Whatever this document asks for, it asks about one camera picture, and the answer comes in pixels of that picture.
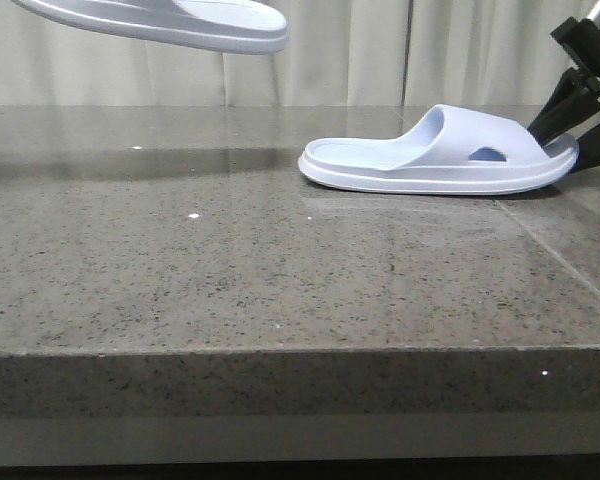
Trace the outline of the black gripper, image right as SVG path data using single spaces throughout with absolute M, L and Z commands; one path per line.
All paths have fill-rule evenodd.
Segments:
M 546 145 L 600 111 L 600 16 L 569 17 L 551 32 L 579 70 L 567 69 L 527 130 Z M 570 172 L 600 167 L 600 123 L 578 139 Z

